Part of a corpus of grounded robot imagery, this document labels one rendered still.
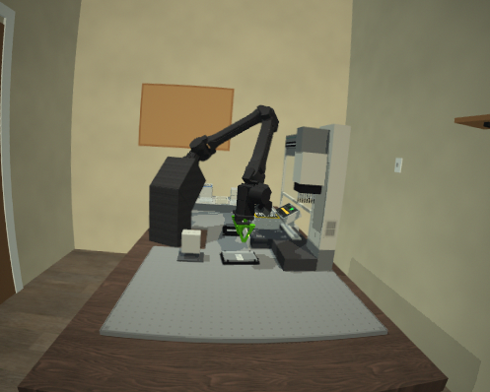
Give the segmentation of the yellow tip rack with grey top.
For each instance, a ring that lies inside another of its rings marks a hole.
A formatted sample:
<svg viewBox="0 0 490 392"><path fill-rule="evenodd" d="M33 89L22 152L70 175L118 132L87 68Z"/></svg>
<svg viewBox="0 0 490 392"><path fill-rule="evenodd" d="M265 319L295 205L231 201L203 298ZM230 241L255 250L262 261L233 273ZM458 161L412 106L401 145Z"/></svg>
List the yellow tip rack with grey top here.
<svg viewBox="0 0 490 392"><path fill-rule="evenodd" d="M259 229L279 229L280 218L276 214L269 214L266 217L262 213L254 213L254 220L251 223Z"/></svg>

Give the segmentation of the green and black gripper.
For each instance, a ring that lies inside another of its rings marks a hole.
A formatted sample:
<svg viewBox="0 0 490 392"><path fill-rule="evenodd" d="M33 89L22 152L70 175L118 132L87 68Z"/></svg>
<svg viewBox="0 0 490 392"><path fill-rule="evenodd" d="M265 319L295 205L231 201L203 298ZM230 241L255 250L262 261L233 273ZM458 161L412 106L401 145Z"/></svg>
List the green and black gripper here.
<svg viewBox="0 0 490 392"><path fill-rule="evenodd" d="M236 210L233 210L233 214L235 214L235 215L232 216L237 234L240 234L242 242L247 241L249 235L251 234L251 232L255 228L255 224L250 224L247 221L247 220L253 221L254 216L245 216L245 202L251 202L251 201L237 199L237 208L236 208ZM242 234L242 232L244 230L242 228L248 228L249 229L245 238L243 237L243 234Z"/></svg>

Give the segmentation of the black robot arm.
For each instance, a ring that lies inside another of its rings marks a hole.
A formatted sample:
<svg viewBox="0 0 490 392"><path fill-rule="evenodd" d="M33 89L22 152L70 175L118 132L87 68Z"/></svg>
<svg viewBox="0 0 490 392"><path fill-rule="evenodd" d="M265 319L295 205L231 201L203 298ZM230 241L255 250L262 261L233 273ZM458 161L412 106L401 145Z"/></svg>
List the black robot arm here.
<svg viewBox="0 0 490 392"><path fill-rule="evenodd" d="M279 124L273 108L259 105L254 112L218 133L208 138L206 135L195 138L189 145L190 152L184 158L205 162L216 153L215 149L218 146L258 123L261 123L261 128L252 157L242 177L244 183L238 185L237 199L251 201L245 202L245 216L254 216L254 209L256 209L268 217L272 211L272 202L269 201L272 191L267 184L264 184L264 173L272 135L277 132Z"/></svg>

